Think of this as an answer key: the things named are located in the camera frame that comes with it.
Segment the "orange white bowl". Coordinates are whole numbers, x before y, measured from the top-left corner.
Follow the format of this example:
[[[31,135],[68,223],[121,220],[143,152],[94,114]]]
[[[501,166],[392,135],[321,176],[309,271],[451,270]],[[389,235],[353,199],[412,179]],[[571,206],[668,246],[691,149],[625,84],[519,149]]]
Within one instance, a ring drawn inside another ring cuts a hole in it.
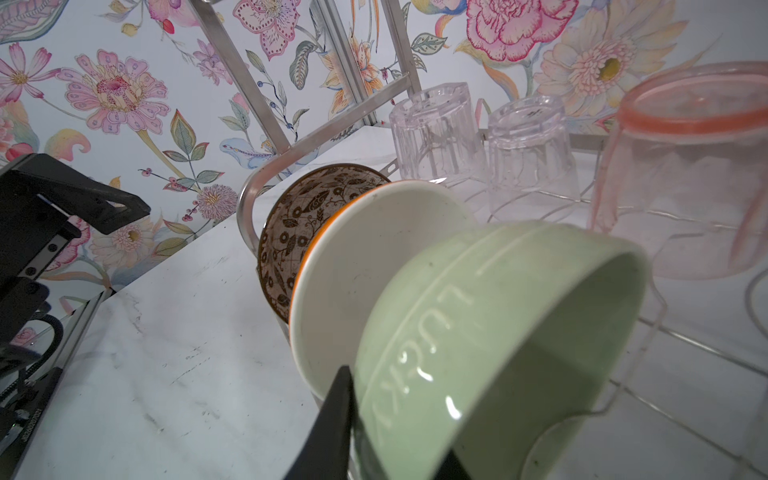
[[[323,225],[303,256],[289,310],[292,355],[316,399],[327,397],[340,367],[354,364],[371,310],[395,274],[420,251],[476,224],[447,188],[399,180]]]

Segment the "red patterned bowl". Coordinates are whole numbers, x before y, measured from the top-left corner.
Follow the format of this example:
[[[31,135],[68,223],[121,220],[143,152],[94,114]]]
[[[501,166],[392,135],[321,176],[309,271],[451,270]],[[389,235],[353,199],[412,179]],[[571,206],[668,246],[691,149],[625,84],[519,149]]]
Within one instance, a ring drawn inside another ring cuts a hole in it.
[[[262,291],[280,320],[289,320],[299,269],[316,234],[348,203],[388,182],[364,165],[332,164],[302,176],[280,196],[257,247]]]

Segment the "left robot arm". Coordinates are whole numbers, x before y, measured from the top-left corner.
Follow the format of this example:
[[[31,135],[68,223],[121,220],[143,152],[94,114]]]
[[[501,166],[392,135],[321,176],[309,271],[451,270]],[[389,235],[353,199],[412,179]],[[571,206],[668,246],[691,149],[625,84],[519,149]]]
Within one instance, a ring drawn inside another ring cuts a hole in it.
[[[39,277],[81,237],[76,216],[103,234],[148,216],[140,197],[97,182],[48,154],[23,155],[1,170],[1,476],[16,475],[63,370],[33,375],[65,339]]]

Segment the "light green bowl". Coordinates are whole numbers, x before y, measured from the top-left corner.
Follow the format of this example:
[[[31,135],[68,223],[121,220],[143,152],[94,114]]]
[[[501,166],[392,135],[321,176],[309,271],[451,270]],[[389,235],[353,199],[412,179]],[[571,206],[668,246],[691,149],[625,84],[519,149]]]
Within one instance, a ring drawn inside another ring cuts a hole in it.
[[[542,221],[419,253],[372,309],[354,366],[365,479],[543,479],[622,357],[650,266],[633,242]]]

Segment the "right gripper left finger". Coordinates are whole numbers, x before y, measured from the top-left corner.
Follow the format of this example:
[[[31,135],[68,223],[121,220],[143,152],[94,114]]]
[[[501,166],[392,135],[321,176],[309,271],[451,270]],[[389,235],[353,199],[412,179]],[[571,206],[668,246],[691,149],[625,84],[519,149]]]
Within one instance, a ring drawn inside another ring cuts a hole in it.
[[[347,479],[355,417],[352,373],[348,366],[342,366],[284,479]]]

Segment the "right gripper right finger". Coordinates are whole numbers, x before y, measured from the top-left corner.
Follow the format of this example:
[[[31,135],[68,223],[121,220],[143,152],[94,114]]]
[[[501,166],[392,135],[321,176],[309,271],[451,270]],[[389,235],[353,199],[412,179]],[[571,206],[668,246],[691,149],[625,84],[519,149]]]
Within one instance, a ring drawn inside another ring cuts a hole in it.
[[[450,451],[444,458],[440,468],[435,473],[434,480],[471,480],[454,451]]]

